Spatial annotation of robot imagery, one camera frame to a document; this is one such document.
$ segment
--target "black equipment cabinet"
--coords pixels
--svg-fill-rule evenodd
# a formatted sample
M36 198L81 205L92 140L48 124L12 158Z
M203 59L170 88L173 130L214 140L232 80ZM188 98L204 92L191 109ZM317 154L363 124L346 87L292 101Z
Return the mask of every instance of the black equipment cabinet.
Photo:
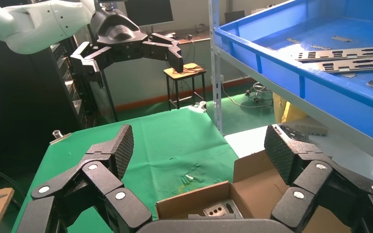
M1 172L36 172L54 130L65 134L93 127L95 118L97 125L109 123L98 110L90 82L74 77L68 54L76 48L71 37L22 55L0 41Z

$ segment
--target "blue storage tray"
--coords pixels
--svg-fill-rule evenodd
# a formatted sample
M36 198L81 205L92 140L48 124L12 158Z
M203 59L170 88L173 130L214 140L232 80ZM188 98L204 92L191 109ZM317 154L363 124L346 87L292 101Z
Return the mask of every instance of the blue storage tray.
M373 71L347 78L289 55L373 47L373 0L292 0L215 29L216 44L263 76L373 138ZM340 36L351 42L334 40ZM299 44L287 41L291 38Z

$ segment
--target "wooden stool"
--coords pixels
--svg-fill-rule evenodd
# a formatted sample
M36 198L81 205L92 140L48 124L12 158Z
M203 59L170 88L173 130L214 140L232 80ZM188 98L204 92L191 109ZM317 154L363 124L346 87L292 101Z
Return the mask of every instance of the wooden stool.
M168 90L168 106L171 111L171 104L173 104L177 109L179 109L179 102L193 99L193 103L195 104L195 95L205 101L205 79L204 74L206 70L195 63L189 63L184 65L184 72L178 73L173 68L168 68L164 70L165 75L167 76L167 90ZM202 77L202 96L195 92L195 76L201 75ZM175 95L176 100L171 100L170 96L170 78L173 82L175 82ZM183 99L179 99L179 91L178 91L178 81L182 81L187 78L192 78L192 96L185 97Z

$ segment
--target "textured fingertip pad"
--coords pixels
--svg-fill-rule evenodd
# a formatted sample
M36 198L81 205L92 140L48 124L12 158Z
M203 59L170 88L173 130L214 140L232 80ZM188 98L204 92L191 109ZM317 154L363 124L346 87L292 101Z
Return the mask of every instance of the textured fingertip pad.
M122 180L134 152L134 134L132 133L132 126L123 125L114 138L114 141L115 145L113 146L111 154L115 156L118 171L117 177Z
M290 172L295 153L287 142L290 139L278 125L269 125L265 136L264 148L285 184L290 184Z

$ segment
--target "open cardboard box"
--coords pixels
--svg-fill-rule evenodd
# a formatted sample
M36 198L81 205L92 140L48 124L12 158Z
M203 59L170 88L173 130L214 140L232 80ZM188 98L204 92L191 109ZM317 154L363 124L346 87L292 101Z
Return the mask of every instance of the open cardboard box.
M233 183L225 181L158 201L156 211L159 219L187 219L189 214L204 216L204 209L232 199L244 218L269 219L288 188L263 150L235 161ZM349 233L351 230L331 211L319 206L303 232Z

